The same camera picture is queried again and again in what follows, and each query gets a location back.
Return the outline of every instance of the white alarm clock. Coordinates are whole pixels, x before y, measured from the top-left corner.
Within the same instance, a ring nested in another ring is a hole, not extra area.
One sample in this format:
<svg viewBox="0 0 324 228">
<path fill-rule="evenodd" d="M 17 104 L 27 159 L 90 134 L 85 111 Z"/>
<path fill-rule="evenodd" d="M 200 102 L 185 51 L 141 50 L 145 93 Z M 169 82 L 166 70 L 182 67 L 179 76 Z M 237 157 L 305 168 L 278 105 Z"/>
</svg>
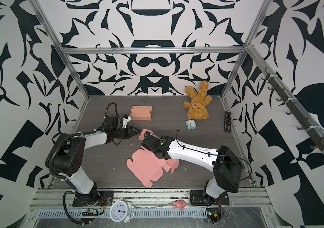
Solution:
<svg viewBox="0 0 324 228">
<path fill-rule="evenodd" d="M 123 200 L 116 201 L 110 207 L 110 218 L 114 222 L 124 221 L 125 223 L 130 222 L 130 219 L 134 217 L 131 216 L 131 209 L 134 209 L 132 202 L 125 202 Z"/>
</svg>

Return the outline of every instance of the orange box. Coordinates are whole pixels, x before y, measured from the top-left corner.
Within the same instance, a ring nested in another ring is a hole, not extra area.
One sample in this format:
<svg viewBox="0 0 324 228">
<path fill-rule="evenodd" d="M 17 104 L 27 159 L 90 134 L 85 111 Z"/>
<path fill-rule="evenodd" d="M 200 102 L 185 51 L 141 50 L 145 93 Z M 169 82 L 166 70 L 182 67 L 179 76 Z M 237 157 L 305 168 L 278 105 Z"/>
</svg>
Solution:
<svg viewBox="0 0 324 228">
<path fill-rule="evenodd" d="M 130 116 L 132 120 L 151 120 L 152 106 L 132 106 Z"/>
</svg>

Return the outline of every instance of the remote control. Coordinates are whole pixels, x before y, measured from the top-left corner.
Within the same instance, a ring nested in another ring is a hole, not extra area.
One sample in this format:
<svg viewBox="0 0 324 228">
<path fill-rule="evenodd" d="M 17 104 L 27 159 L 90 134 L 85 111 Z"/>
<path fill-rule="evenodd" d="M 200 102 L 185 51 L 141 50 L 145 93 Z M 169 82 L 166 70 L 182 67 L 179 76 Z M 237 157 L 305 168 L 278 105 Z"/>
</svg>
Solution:
<svg viewBox="0 0 324 228">
<path fill-rule="evenodd" d="M 225 112 L 225 118 L 224 118 L 224 131 L 225 132 L 231 131 L 231 120 L 232 120 L 232 113 Z"/>
</svg>

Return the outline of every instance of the patterned wall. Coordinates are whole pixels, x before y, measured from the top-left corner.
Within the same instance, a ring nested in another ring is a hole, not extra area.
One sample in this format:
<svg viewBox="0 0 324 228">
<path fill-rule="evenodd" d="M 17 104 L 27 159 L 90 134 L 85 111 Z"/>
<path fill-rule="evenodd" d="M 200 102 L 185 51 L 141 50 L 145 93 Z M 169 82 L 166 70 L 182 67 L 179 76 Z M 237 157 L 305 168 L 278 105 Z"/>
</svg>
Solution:
<svg viewBox="0 0 324 228">
<path fill-rule="evenodd" d="M 47 184 L 45 159 L 84 101 L 29 3 L 0 0 L 0 227 Z"/>
<path fill-rule="evenodd" d="M 64 47 L 242 46 L 263 0 L 40 0 Z M 91 95 L 221 94 L 236 54 L 73 55 Z"/>
<path fill-rule="evenodd" d="M 209 82 L 208 94 L 221 94 L 236 53 L 72 55 L 92 95 L 179 95 L 185 87 Z"/>
<path fill-rule="evenodd" d="M 324 128 L 324 0 L 274 0 L 254 46 Z M 324 155 L 261 78 L 247 57 L 227 96 L 257 184 L 283 227 L 324 227 Z"/>
</svg>

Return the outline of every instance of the teddy bear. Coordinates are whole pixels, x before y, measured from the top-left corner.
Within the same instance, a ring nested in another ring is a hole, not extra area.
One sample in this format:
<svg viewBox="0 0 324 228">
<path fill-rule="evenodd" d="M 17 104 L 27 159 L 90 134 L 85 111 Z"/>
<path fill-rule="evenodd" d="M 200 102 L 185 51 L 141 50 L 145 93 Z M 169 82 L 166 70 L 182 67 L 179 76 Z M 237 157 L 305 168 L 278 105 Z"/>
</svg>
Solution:
<svg viewBox="0 0 324 228">
<path fill-rule="evenodd" d="M 210 104 L 212 98 L 210 96 L 206 96 L 208 87 L 208 82 L 202 81 L 199 87 L 199 93 L 197 93 L 192 86 L 187 86 L 185 88 L 185 92 L 191 98 L 191 103 L 188 103 L 187 101 L 183 103 L 185 108 L 189 109 L 187 112 L 187 117 L 189 120 L 206 120 L 209 117 L 206 106 Z"/>
</svg>

